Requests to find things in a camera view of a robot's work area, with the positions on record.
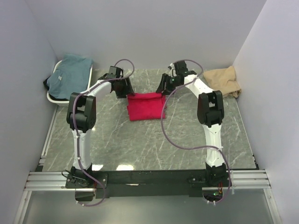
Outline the red t shirt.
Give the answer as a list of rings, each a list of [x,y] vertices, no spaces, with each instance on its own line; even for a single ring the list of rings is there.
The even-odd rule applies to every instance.
[[[127,111],[130,121],[152,120],[165,118],[162,112],[165,104],[165,96],[161,93],[136,93],[127,95]]]

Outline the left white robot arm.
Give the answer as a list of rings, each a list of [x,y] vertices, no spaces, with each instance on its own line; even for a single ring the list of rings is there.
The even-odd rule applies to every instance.
[[[124,76],[123,69],[117,66],[111,66],[108,73],[87,90],[71,94],[66,121],[74,139],[72,169],[83,172],[91,169],[90,136],[96,123],[96,104],[113,91],[117,98],[134,95],[129,76]]]

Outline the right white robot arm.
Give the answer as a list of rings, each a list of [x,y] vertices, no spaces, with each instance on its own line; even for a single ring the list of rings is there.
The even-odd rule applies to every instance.
[[[170,72],[162,75],[156,93],[170,97],[186,87],[197,97],[197,118],[204,128],[206,144],[192,149],[206,148],[206,169],[212,176],[225,173],[228,162],[223,155],[221,143],[221,125],[224,119],[222,92],[213,90],[200,79],[203,67],[193,60],[176,61],[168,68]]]

